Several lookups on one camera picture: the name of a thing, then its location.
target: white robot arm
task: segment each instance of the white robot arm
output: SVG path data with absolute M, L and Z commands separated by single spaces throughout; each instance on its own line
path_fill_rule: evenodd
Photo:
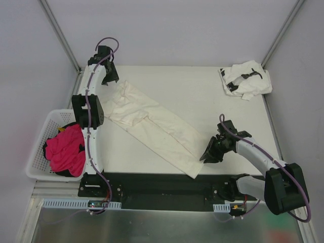
M 222 123 L 218 124 L 220 134 L 211 138 L 200 160 L 205 160 L 204 163 L 218 163 L 223 160 L 225 153 L 234 151 L 251 162 L 265 180 L 256 179 L 248 174 L 232 176 L 218 195 L 229 201 L 234 201 L 243 194 L 253 196 L 265 201 L 276 215 L 305 206 L 305 198 L 298 187 L 305 192 L 308 201 L 309 197 L 300 166 L 295 163 L 286 164 L 279 159 L 272 161 L 269 158 L 271 156 L 266 156 L 269 153 L 261 148 L 249 133 L 238 132 L 231 120 Z M 282 168 L 297 181 L 298 185 Z

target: red cloth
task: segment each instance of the red cloth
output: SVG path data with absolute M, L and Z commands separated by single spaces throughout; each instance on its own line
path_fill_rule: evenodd
M 80 144 L 85 146 L 79 124 L 67 127 L 65 131 L 59 133 L 55 138 L 48 139 L 46 143 L 46 159 L 51 161 L 52 171 L 69 170 L 74 177 L 82 174 L 86 152 L 79 152 Z

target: crumpled white shirt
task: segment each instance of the crumpled white shirt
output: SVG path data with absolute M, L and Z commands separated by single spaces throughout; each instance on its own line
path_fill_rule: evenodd
M 102 107 L 105 117 L 190 177 L 195 178 L 203 167 L 199 158 L 210 138 L 129 82 L 121 83 Z
M 242 74 L 251 73 L 252 68 L 262 75 L 262 79 L 259 75 L 249 77 L 238 86 L 237 90 L 230 92 L 227 85 L 230 82 L 235 81 Z M 225 67 L 222 70 L 219 70 L 219 74 L 221 76 L 225 94 L 228 96 L 242 96 L 243 100 L 251 100 L 254 96 L 268 94 L 272 91 L 269 72 L 264 70 L 261 64 L 256 61 L 249 61 L 243 64 L 234 64 L 231 67 Z

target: metal frame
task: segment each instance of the metal frame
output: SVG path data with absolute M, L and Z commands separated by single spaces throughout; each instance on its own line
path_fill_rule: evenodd
M 44 10 L 44 13 L 46 14 L 49 23 L 51 24 L 57 39 L 59 40 L 59 42 L 62 45 L 62 48 L 64 49 L 67 57 L 69 58 L 70 62 L 72 63 L 72 65 L 74 66 L 74 68 L 76 69 L 76 71 L 79 73 L 81 71 L 81 67 L 79 66 L 70 45 L 68 44 L 51 8 L 50 5 L 48 4 L 47 0 L 38 0 L 40 6 L 42 7 L 42 9 Z
M 38 0 L 42 9 L 44 10 L 44 13 L 46 14 L 49 23 L 51 24 L 59 42 L 62 45 L 62 48 L 66 52 L 71 64 L 75 68 L 75 70 L 78 72 L 78 76 L 76 78 L 73 90 L 71 95 L 76 94 L 81 79 L 83 76 L 82 68 L 79 66 L 75 55 L 73 54 L 73 51 L 71 50 L 47 0 Z M 288 28 L 292 25 L 294 19 L 296 18 L 297 14 L 300 12 L 302 6 L 306 0 L 298 0 L 296 4 L 294 5 L 293 9 L 291 10 L 290 14 L 288 15 L 286 21 L 284 22 L 282 28 L 279 30 L 279 33 L 277 34 L 275 40 L 273 41 L 271 47 L 269 48 L 269 51 L 265 55 L 263 61 L 262 61 L 262 67 L 266 67 L 267 63 L 271 59 L 273 53 L 279 46 L 281 40 L 285 36 Z M 271 118 L 271 112 L 269 110 L 266 97 L 263 96 L 265 108 L 269 117 L 271 129 L 273 132 L 273 136 L 276 142 L 276 147 L 278 150 L 279 155 L 282 157 L 280 146 L 278 143 L 278 139 L 276 136 L 276 132 L 273 126 L 272 118 Z M 69 101 L 67 104 L 67 108 L 71 108 L 71 102 Z M 48 181 L 37 181 L 28 209 L 27 213 L 25 215 L 25 219 L 23 221 L 22 227 L 20 228 L 17 242 L 31 242 L 33 233 L 36 228 L 36 223 L 38 220 L 38 216 L 41 210 L 41 205 L 43 204 L 43 198 L 79 198 L 77 196 L 79 189 L 79 182 L 48 182 Z M 306 217 L 306 211 L 304 208 L 295 210 L 296 214 L 299 217 L 305 218 Z M 301 234 L 303 237 L 304 242 L 318 242 L 318 239 L 316 238 L 316 234 L 312 225 L 312 222 L 305 224 L 298 222 L 299 228 L 301 230 Z
M 267 63 L 269 62 L 270 58 L 272 57 L 274 51 L 277 49 L 277 47 L 279 46 L 282 38 L 285 36 L 288 28 L 292 25 L 294 19 L 296 18 L 297 14 L 300 12 L 302 6 L 304 5 L 304 3 L 306 2 L 306 0 L 298 0 L 296 2 L 296 4 L 294 5 L 293 9 L 291 10 L 291 12 L 289 13 L 286 21 L 284 22 L 283 26 L 281 27 L 279 33 L 277 34 L 276 38 L 274 39 L 268 53 L 266 54 L 266 56 L 264 57 L 263 61 L 262 61 L 262 67 L 265 68 Z

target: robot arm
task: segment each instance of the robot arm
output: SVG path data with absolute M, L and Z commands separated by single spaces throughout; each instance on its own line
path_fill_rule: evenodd
M 242 194 L 251 195 L 265 201 L 268 208 L 276 215 L 305 206 L 305 201 L 295 183 L 263 152 L 253 146 L 257 144 L 254 138 L 246 131 L 238 132 L 231 120 L 226 120 L 223 124 L 232 133 L 245 138 L 251 144 L 235 138 L 221 124 L 218 124 L 220 134 L 211 138 L 200 160 L 205 160 L 204 163 L 218 163 L 223 160 L 225 153 L 234 151 L 251 162 L 265 180 L 256 179 L 248 174 L 233 176 L 219 192 L 220 197 L 234 201 L 235 197 Z M 309 201 L 300 166 L 295 163 L 286 164 L 279 159 L 276 161 L 298 181 Z
M 92 167 L 89 159 L 89 154 L 94 161 L 94 166 L 101 172 L 103 171 L 102 157 L 99 146 L 102 136 L 101 125 L 104 122 L 104 112 L 101 107 L 98 94 L 100 93 L 102 85 L 108 85 L 108 82 L 119 80 L 116 68 L 113 61 L 105 60 L 100 63 L 96 68 L 96 65 L 106 56 L 112 52 L 112 49 L 107 46 L 99 46 L 98 52 L 90 58 L 88 65 L 86 66 L 81 85 L 82 88 L 78 95 L 72 96 L 72 107 L 75 115 L 75 121 L 81 126 L 82 134 L 85 138 L 86 148 L 86 165 L 85 172 L 90 175 L 95 175 L 96 171 Z M 86 95 L 88 96 L 90 107 L 86 104 Z M 88 130 L 89 114 L 91 113 L 91 127 Z

